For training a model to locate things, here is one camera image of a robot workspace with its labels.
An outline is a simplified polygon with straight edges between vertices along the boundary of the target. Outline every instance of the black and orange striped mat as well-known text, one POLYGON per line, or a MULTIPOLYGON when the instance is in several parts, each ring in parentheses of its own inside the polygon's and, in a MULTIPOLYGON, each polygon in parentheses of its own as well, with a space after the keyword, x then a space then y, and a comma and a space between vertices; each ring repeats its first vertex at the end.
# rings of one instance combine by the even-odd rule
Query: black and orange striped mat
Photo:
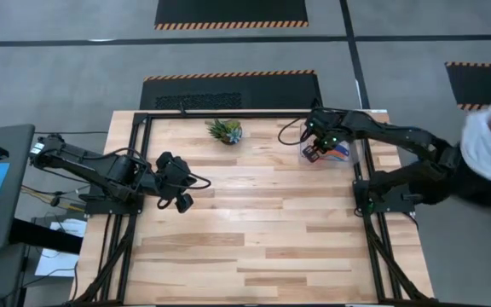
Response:
POLYGON ((159 0, 156 30, 305 27, 304 0, 159 0))
POLYGON ((491 104, 491 63, 447 62, 458 107, 473 111, 491 104))
POLYGON ((321 103, 313 70, 219 72, 145 77, 140 109, 304 109, 313 103, 321 103))

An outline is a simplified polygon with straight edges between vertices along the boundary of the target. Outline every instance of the succulent plant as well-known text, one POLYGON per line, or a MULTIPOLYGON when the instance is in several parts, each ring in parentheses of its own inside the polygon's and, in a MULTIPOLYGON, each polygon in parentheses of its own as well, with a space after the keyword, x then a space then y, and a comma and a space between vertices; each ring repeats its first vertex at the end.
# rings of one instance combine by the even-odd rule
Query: succulent plant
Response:
POLYGON ((242 137, 242 127, 237 120, 222 122, 219 119, 215 119, 213 123, 208 124, 208 131, 215 139, 225 143, 235 144, 242 137))

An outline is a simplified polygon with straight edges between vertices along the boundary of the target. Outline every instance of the white paper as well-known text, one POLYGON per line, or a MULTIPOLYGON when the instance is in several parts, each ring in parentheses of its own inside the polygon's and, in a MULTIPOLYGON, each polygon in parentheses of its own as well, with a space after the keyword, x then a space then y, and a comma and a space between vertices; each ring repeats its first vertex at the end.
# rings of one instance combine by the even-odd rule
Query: white paper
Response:
MULTIPOLYGON (((61 223, 61 226, 64 228, 66 233, 70 235, 84 237, 84 231, 86 230, 86 222, 79 221, 77 219, 67 219, 61 223)), ((53 230, 58 230, 60 228, 60 224, 58 222, 52 222, 50 224, 50 228, 53 230)), ((67 276, 74 277, 73 268, 78 261, 78 255, 69 254, 65 252, 60 252, 44 248, 43 255, 39 259, 38 267, 35 270, 35 275, 38 276, 46 276, 50 274, 50 272, 55 269, 70 269, 70 270, 61 270, 57 271, 51 276, 67 276)))

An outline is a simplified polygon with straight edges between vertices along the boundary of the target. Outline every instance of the wooden tabletop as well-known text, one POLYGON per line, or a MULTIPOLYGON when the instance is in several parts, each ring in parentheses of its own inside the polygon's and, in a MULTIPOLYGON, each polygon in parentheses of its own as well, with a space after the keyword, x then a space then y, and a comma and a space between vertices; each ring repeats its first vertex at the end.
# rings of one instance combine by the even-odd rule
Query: wooden tabletop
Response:
MULTIPOLYGON (((133 114, 113 114, 106 152, 128 145, 133 114)), ((372 116, 389 120, 385 111, 372 116)), ((290 119, 241 119, 244 138, 234 146, 211 139, 205 121, 153 121, 148 160, 154 163, 162 152, 171 151, 213 184, 190 192, 194 205, 185 214, 173 205, 158 210, 156 197, 146 199, 124 302, 376 302, 365 231, 353 213, 351 166, 310 164, 299 158, 298 146, 278 143, 278 132, 290 119)), ((297 140, 299 125, 283 138, 297 140)), ((377 169, 400 166, 395 147, 371 145, 377 169)), ((420 291, 432 295, 416 227, 402 214, 386 217, 396 261, 420 291)), ((88 221, 78 262, 78 293, 97 274, 106 219, 95 216, 88 221)), ((382 259, 380 263, 390 297, 387 269, 382 259)), ((113 274, 110 298, 116 296, 117 277, 113 274)))

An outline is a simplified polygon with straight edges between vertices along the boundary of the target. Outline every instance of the gray floor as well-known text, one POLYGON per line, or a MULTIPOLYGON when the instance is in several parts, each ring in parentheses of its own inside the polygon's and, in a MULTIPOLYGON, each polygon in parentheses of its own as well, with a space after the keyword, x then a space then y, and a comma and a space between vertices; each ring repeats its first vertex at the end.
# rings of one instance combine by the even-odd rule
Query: gray floor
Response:
MULTIPOLYGON (((157 1, 0 0, 0 40, 207 38, 344 35, 338 1, 307 0, 311 27, 155 32, 157 1)), ((491 34, 491 1, 349 0, 356 35, 491 34)), ((372 108, 398 125, 459 140, 465 113, 455 106, 445 61, 491 62, 491 42, 359 43, 372 108)), ((107 47, 0 47, 0 125, 38 130, 106 130, 113 110, 137 109, 145 76, 315 69, 328 107, 358 108, 347 43, 232 43, 107 47)), ((101 151, 105 136, 67 136, 101 151)), ((403 154, 407 163, 412 157, 403 154)), ((80 184, 28 168, 25 184, 56 190, 80 184)), ((20 198, 17 217, 48 207, 20 198)), ((491 211, 457 200, 419 206, 420 237, 436 296, 491 304, 491 211)), ((66 300, 70 281, 34 287, 26 306, 66 300)))

